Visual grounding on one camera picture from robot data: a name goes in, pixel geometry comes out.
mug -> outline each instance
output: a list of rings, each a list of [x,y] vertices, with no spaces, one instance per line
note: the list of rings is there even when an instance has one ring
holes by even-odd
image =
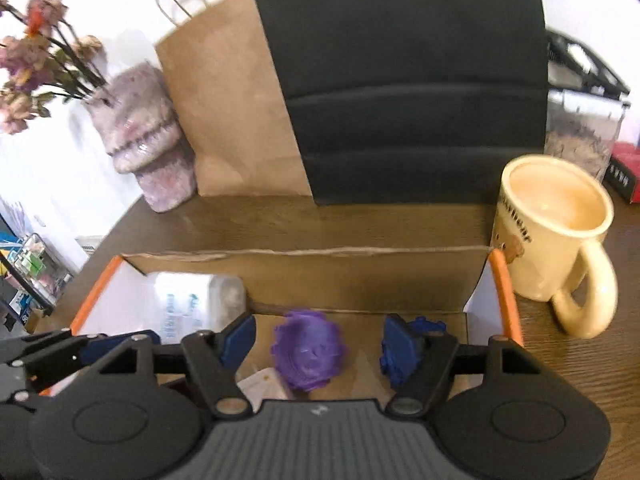
[[[504,251],[514,290],[550,300],[569,335],[597,336],[616,311],[618,282],[602,247],[612,220],[609,194],[575,164],[525,155],[502,172],[492,245]],[[585,275],[578,306],[571,293]]]

white wall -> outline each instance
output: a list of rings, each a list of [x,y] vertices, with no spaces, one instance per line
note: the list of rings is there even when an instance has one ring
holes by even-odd
[[[23,7],[27,0],[10,0]],[[63,0],[79,34],[100,37],[113,76],[144,59],[157,62],[154,42],[173,25],[154,0]],[[168,0],[169,12],[180,16]],[[640,94],[638,0],[543,0],[549,25],[583,40]],[[20,32],[3,17],[2,36]],[[39,231],[49,231],[74,267],[84,262],[73,238],[103,235],[136,200],[130,175],[113,171],[98,135],[79,103],[51,106],[53,118],[37,120],[16,136],[0,136],[0,196],[20,200]],[[632,109],[624,139],[636,140],[640,114]]]

black device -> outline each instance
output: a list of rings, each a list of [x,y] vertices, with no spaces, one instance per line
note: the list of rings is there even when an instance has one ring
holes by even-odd
[[[422,359],[385,410],[376,400],[266,400],[253,413],[234,381],[255,340],[251,314],[223,333],[200,331],[179,345],[154,344],[152,333],[118,339],[55,332],[2,342],[0,477],[594,478],[609,423],[570,384],[503,336],[473,346],[447,333],[404,329],[385,343],[411,339]],[[100,341],[104,356],[81,356]],[[93,364],[57,396],[37,395],[87,362]],[[185,378],[158,385],[155,373]],[[484,380],[447,400],[457,374]]]
[[[542,0],[256,0],[314,200],[495,203],[542,153]]]
[[[546,38],[548,41],[549,61],[567,67],[581,79],[580,88],[570,89],[588,94],[602,95],[616,101],[623,100],[631,93],[631,89],[622,81],[620,76],[584,43],[555,30],[547,30]],[[579,49],[588,62],[587,66],[583,66],[572,55],[571,47]],[[562,89],[561,86],[554,85],[554,87]]]

flower stem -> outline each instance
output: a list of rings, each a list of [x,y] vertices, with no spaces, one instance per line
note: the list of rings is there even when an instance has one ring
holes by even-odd
[[[65,92],[68,92],[67,94],[59,94],[57,92],[51,92],[52,94],[56,94],[56,95],[71,95],[71,97],[74,97],[75,99],[84,99],[86,97],[86,95],[81,94],[79,91],[74,92],[73,94],[71,92],[69,92],[65,87],[63,87],[62,85],[56,84],[56,83],[44,83],[43,86],[54,86],[55,88],[62,88]]]
[[[20,20],[26,25],[27,19],[24,17],[23,13],[21,13],[14,6],[9,5],[8,3],[3,3],[1,7],[5,10],[8,10],[17,20]]]
[[[79,96],[78,96],[78,95],[76,95],[76,94],[62,94],[62,93],[60,93],[60,92],[49,92],[49,93],[50,93],[50,94],[53,94],[53,95],[59,95],[59,96],[61,96],[61,97],[71,97],[71,98],[73,98],[73,99],[82,99],[81,97],[79,97]]]
[[[80,39],[78,38],[78,35],[76,34],[76,31],[74,30],[74,28],[71,26],[71,24],[65,20],[64,18],[62,18],[60,20],[61,23],[64,23],[66,25],[66,28],[69,29],[69,31],[71,31],[71,35],[74,37],[74,41],[80,45]],[[104,76],[100,73],[100,70],[98,69],[98,67],[95,65],[95,63],[90,59],[89,60],[89,65],[91,66],[91,68],[93,68],[95,70],[95,73],[97,74],[97,76],[101,79],[100,82],[100,86],[102,85],[106,85],[107,84],[107,80],[104,78]]]
[[[98,77],[93,72],[91,72],[91,70],[87,68],[87,66],[82,62],[82,60],[78,56],[76,56],[76,53],[71,48],[71,45],[69,44],[69,42],[66,40],[65,35],[62,34],[60,27],[55,25],[53,28],[56,29],[56,32],[58,33],[60,38],[62,38],[62,41],[64,41],[65,43],[66,48],[62,48],[62,47],[60,48],[62,48],[65,54],[67,54],[73,60],[74,65],[80,72],[82,72],[82,75],[84,75],[84,77],[87,78],[87,81],[91,83],[95,88],[100,88],[101,86],[103,86],[105,81],[101,77]]]
[[[78,87],[78,89],[81,89],[85,94],[87,95],[91,95],[93,92],[92,90],[88,89],[86,86],[84,86],[80,80],[74,75],[73,72],[71,72],[71,70],[68,69],[68,67],[61,61],[58,61],[55,57],[51,56],[51,59],[53,59],[63,70],[66,71],[66,73],[68,73],[71,78],[74,80],[74,82],[76,83],[76,86]]]

dried flower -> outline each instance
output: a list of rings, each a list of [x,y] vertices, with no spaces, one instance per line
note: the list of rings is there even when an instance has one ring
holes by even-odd
[[[43,25],[55,27],[65,17],[66,6],[62,0],[29,0],[27,19],[30,29],[38,31]]]
[[[20,54],[22,60],[28,68],[33,70],[41,70],[44,63],[49,57],[49,41],[43,36],[35,36],[34,38],[22,38],[20,40]]]
[[[27,129],[26,119],[33,119],[33,102],[27,94],[8,94],[0,101],[0,128],[13,135]]]
[[[13,36],[2,38],[3,47],[0,48],[0,67],[9,71],[18,70],[21,66],[20,41]]]
[[[102,42],[95,36],[83,36],[71,49],[82,61],[91,61],[102,50]]]
[[[40,85],[51,83],[55,80],[54,73],[49,68],[41,68],[30,72],[24,82],[16,81],[15,89],[19,92],[33,92]]]

